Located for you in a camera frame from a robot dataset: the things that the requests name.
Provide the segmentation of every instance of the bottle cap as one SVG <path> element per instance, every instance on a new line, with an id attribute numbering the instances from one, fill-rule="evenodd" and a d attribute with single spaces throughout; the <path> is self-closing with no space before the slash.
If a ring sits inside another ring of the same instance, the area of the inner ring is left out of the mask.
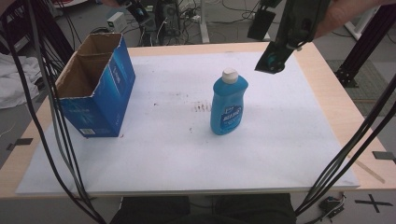
<path id="1" fill-rule="evenodd" d="M 228 67 L 223 71 L 222 80 L 227 84 L 234 84 L 236 80 L 238 80 L 238 72 L 236 72 L 235 69 Z"/>

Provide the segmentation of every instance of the white board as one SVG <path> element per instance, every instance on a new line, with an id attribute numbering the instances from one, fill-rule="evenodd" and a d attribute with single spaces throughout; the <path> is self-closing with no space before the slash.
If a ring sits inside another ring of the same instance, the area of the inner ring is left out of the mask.
<path id="1" fill-rule="evenodd" d="M 308 190 L 341 149 L 294 57 L 277 75 L 254 71 L 259 52 L 133 57 L 136 80 L 118 138 L 83 138 L 71 125 L 86 190 L 95 194 Z M 225 67 L 249 83 L 244 117 L 210 130 L 213 84 Z M 46 136 L 56 164 L 76 190 Z M 348 171 L 334 186 L 356 188 Z M 41 144 L 19 194 L 59 194 Z"/>

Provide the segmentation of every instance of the open box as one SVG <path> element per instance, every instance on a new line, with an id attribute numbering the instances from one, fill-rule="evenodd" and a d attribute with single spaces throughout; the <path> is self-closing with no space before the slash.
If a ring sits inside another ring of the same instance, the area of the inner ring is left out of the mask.
<path id="1" fill-rule="evenodd" d="M 85 137 L 116 137 L 134 85 L 122 34 L 89 35 L 56 81 L 64 116 Z"/>

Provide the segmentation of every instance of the bottle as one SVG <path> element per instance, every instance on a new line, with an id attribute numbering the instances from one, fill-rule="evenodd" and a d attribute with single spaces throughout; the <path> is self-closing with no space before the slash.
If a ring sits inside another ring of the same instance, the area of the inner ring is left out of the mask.
<path id="1" fill-rule="evenodd" d="M 214 96 L 210 115 L 213 133 L 232 132 L 241 122 L 244 112 L 244 93 L 247 81 L 233 68 L 224 69 L 221 78 L 213 86 Z"/>

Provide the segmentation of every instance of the wooden table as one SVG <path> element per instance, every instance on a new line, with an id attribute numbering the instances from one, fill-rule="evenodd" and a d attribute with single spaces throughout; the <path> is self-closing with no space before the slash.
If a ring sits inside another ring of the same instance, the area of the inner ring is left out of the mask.
<path id="1" fill-rule="evenodd" d="M 131 56 L 204 54 L 228 51 L 264 51 L 267 43 L 218 44 L 196 46 L 174 46 L 129 49 Z M 349 96 L 333 75 L 329 66 L 313 44 L 307 44 L 302 51 L 295 52 L 308 83 L 315 93 L 325 117 L 329 121 L 336 138 L 343 146 L 358 130 L 363 117 Z M 51 124 L 49 103 L 46 101 L 37 112 L 44 129 Z M 17 146 L 0 170 L 0 198 L 20 198 L 15 189 L 32 159 L 39 143 L 38 132 L 31 123 L 22 138 L 34 138 L 29 146 Z M 376 160 L 372 151 L 384 151 L 380 142 L 374 142 L 360 156 L 352 169 L 361 186 L 356 190 L 396 189 L 396 166 L 393 161 Z"/>

